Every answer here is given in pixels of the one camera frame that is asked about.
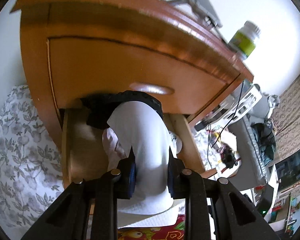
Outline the red floral blanket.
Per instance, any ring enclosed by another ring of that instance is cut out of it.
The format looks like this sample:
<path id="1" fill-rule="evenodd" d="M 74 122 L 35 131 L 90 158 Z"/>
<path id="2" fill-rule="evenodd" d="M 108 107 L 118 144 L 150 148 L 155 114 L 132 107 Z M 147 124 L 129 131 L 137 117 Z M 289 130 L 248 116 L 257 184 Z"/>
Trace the red floral blanket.
<path id="1" fill-rule="evenodd" d="M 178 215 L 174 225 L 152 227 L 152 228 L 121 228 L 118 230 L 118 239 L 132 240 L 181 240 L 184 239 L 185 232 L 185 215 Z"/>

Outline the wooden drawer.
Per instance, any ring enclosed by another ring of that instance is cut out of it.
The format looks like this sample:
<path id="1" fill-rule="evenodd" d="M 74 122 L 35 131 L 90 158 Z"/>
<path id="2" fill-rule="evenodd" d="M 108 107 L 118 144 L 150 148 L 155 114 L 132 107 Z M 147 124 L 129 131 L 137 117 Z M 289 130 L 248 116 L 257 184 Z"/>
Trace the wooden drawer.
<path id="1" fill-rule="evenodd" d="M 164 87 L 153 94 L 165 113 L 195 114 L 238 76 L 218 77 L 145 48 L 74 37 L 49 40 L 53 92 L 58 108 L 80 108 L 81 98 L 119 93 L 137 84 Z"/>
<path id="2" fill-rule="evenodd" d="M 108 168 L 114 168 L 120 159 L 127 156 L 112 133 L 88 126 L 87 116 L 85 109 L 67 109 L 64 114 L 61 167 L 65 188 L 72 182 L 100 178 Z M 181 139 L 182 148 L 177 157 L 187 168 L 198 172 L 203 178 L 217 174 L 215 168 L 204 168 L 185 116 L 165 114 L 164 123 Z"/>

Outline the pile of small trinkets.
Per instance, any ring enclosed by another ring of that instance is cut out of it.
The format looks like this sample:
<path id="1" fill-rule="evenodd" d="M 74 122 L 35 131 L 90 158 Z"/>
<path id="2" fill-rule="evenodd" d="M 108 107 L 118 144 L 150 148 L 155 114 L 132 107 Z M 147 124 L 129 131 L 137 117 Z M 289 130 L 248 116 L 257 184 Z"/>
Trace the pile of small trinkets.
<path id="1" fill-rule="evenodd" d="M 216 157 L 216 168 L 222 177 L 230 178 L 237 174 L 242 160 L 237 150 L 237 138 L 227 128 L 223 131 L 210 131 L 209 144 Z"/>

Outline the white basket organizer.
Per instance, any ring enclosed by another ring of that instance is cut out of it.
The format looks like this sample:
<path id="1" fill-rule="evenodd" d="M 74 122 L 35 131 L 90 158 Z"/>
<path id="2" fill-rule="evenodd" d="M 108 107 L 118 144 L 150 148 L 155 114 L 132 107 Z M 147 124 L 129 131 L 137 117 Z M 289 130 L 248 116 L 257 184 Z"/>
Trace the white basket organizer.
<path id="1" fill-rule="evenodd" d="M 237 122 L 245 116 L 262 98 L 258 84 L 243 82 L 229 96 L 215 107 L 194 129 L 217 131 Z"/>

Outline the grey floral bedsheet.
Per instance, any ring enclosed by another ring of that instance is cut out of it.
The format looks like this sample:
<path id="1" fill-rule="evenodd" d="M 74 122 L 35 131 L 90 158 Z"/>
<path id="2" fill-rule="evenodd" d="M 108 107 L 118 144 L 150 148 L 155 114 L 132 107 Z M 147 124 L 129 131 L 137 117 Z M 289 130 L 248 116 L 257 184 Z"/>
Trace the grey floral bedsheet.
<path id="1" fill-rule="evenodd" d="M 63 190 L 58 148 L 29 87 L 15 86 L 0 114 L 0 227 L 21 239 Z"/>

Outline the white Hello Kitty sock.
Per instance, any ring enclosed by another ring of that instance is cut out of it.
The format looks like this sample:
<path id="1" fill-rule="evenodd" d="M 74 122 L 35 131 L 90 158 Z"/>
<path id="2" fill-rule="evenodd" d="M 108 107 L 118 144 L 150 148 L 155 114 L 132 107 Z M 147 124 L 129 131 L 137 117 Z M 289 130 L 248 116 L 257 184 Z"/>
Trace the white Hello Kitty sock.
<path id="1" fill-rule="evenodd" d="M 172 131 L 169 131 L 169 134 L 171 136 L 171 141 L 172 141 L 172 148 L 173 148 L 173 153 L 175 155 L 179 154 L 182 150 L 183 147 L 183 142 L 182 140 Z"/>

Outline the silver phone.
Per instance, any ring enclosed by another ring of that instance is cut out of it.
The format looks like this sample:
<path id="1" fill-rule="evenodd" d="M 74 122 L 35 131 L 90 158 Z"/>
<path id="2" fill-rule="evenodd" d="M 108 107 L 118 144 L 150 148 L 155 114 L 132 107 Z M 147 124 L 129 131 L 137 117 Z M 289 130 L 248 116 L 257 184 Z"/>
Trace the silver phone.
<path id="1" fill-rule="evenodd" d="M 193 13 L 195 13 L 199 18 L 209 18 L 214 27 L 221 28 L 223 26 L 210 0 L 185 1 L 190 5 Z"/>

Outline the green label white bottle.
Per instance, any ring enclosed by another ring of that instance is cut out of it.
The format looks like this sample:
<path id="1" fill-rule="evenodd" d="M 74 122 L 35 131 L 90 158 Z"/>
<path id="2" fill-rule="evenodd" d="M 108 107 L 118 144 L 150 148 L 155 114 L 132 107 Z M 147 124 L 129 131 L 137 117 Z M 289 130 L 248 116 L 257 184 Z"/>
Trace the green label white bottle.
<path id="1" fill-rule="evenodd" d="M 246 21 L 228 42 L 230 49 L 235 51 L 241 60 L 246 60 L 256 48 L 260 38 L 260 28 L 253 22 Z"/>

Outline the white and black sock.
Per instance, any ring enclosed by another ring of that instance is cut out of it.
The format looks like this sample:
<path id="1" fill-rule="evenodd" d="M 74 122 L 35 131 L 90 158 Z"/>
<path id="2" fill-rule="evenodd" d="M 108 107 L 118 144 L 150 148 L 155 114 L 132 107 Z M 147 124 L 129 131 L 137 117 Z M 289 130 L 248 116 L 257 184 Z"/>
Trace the white and black sock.
<path id="1" fill-rule="evenodd" d="M 125 154 L 134 153 L 135 191 L 130 199 L 118 201 L 118 210 L 154 215 L 169 209 L 173 204 L 167 188 L 172 141 L 163 121 L 160 101 L 147 93 L 127 90 L 90 95 L 81 102 L 89 110 L 89 126 L 111 128 Z"/>

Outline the wooden nightstand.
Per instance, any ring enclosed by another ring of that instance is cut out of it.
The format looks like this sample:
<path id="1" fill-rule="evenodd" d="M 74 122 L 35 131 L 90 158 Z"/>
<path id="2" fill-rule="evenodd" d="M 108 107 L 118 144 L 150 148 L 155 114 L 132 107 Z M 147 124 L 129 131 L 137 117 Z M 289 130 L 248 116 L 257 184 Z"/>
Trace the wooden nightstand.
<path id="1" fill-rule="evenodd" d="M 26 81 L 62 153 L 63 184 L 107 170 L 102 132 L 84 124 L 81 98 L 152 94 L 183 141 L 179 158 L 209 178 L 190 128 L 253 75 L 207 27 L 162 0 L 17 0 Z"/>

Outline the pink garment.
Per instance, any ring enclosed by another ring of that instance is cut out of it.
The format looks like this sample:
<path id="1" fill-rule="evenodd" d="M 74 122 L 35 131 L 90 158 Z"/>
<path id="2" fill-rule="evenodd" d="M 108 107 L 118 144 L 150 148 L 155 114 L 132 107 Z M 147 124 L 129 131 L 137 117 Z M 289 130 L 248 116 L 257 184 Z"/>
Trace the pink garment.
<path id="1" fill-rule="evenodd" d="M 117 135 L 111 128 L 104 130 L 102 134 L 102 145 L 108 157 L 118 157 L 119 159 L 127 157 Z"/>

